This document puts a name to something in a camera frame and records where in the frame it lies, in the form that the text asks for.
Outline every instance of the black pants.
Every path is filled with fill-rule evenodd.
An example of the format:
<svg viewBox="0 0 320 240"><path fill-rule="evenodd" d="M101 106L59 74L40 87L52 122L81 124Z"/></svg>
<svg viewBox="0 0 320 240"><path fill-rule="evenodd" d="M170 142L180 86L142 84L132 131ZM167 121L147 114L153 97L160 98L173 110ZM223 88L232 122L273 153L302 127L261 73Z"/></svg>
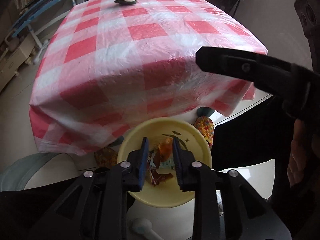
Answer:
<svg viewBox="0 0 320 240"><path fill-rule="evenodd" d="M313 211L314 201L312 197L288 201L292 196L286 169L294 120L282 111L281 103L280 99L272 97L239 117L217 126L212 146L212 163L215 170L223 170L275 158L276 176L270 203L295 235ZM32 225L73 181L69 179L29 190L0 192L1 238L25 239Z"/></svg>

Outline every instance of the metal screw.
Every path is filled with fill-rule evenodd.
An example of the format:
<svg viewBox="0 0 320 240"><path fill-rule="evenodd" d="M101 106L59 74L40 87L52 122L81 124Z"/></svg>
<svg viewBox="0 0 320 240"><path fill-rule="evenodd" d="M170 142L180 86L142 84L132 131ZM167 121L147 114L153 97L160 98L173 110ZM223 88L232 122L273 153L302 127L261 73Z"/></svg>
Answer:
<svg viewBox="0 0 320 240"><path fill-rule="evenodd" d="M120 166L123 167L123 168L129 168L131 166L131 163L129 163L129 162L121 162Z"/></svg>
<svg viewBox="0 0 320 240"><path fill-rule="evenodd" d="M83 173L83 176L85 176L86 178L91 178L93 176L93 171L85 171Z"/></svg>
<svg viewBox="0 0 320 240"><path fill-rule="evenodd" d="M248 73L251 69L251 66L249 63L244 63L242 66L241 66L242 70L246 73Z"/></svg>
<svg viewBox="0 0 320 240"><path fill-rule="evenodd" d="M202 166L202 163L201 162L193 162L191 163L192 167L195 167L195 168L200 168Z"/></svg>
<svg viewBox="0 0 320 240"><path fill-rule="evenodd" d="M231 170L231 171L229 171L229 175L230 175L231 177L237 177L237 176L239 175L239 173L238 173L238 171L236 171L236 170Z"/></svg>

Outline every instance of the candy wrapper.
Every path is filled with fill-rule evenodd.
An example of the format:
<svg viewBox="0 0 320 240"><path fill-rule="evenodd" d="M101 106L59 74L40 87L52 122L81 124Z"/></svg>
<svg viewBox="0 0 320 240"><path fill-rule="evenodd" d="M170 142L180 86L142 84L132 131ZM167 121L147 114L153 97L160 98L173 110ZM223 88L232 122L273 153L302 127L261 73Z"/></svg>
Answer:
<svg viewBox="0 0 320 240"><path fill-rule="evenodd" d="M153 185L174 177L172 138L166 138L149 152L147 170L147 179Z"/></svg>

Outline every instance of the yellow bucket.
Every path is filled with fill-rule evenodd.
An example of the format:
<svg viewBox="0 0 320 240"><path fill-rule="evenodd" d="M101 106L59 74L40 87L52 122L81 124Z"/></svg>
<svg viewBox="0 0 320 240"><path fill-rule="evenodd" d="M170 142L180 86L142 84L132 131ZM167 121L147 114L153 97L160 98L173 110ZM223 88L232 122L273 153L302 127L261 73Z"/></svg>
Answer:
<svg viewBox="0 0 320 240"><path fill-rule="evenodd" d="M168 135L177 136L183 142L181 147L193 153L197 161L212 165L211 152L202 134L191 124L173 118L160 117L145 121L134 128L123 141L118 154L118 163L127 160L130 152L140 149L143 137L149 139L149 150L152 150L156 140ZM142 191L129 192L142 203L157 207L171 208L187 203L195 197L194 192L182 192L176 178L153 186L147 180Z"/></svg>

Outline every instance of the red and white tablecloth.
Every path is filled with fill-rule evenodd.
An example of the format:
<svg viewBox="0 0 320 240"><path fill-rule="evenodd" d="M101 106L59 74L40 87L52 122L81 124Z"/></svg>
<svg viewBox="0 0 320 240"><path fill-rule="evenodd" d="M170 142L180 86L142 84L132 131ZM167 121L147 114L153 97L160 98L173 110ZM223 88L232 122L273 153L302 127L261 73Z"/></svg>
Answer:
<svg viewBox="0 0 320 240"><path fill-rule="evenodd" d="M201 46L267 53L205 0L76 5L51 39L33 85L29 115L38 150L84 155L147 119L198 106L228 116L251 83L201 72L195 63Z"/></svg>

